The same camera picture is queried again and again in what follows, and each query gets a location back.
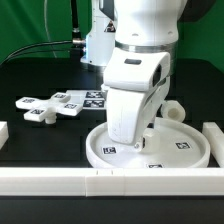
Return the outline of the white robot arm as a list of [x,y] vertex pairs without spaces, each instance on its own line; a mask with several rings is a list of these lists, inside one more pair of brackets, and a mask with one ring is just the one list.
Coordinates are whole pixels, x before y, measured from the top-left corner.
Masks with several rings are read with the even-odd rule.
[[92,27],[81,62],[103,72],[107,133],[134,145],[170,87],[177,22],[188,0],[91,0]]

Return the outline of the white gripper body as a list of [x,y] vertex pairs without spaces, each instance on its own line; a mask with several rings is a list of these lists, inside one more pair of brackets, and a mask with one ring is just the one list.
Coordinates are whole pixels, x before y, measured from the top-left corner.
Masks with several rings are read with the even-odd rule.
[[107,127],[109,138],[134,146],[154,118],[170,88],[170,78],[152,92],[110,88],[107,93]]

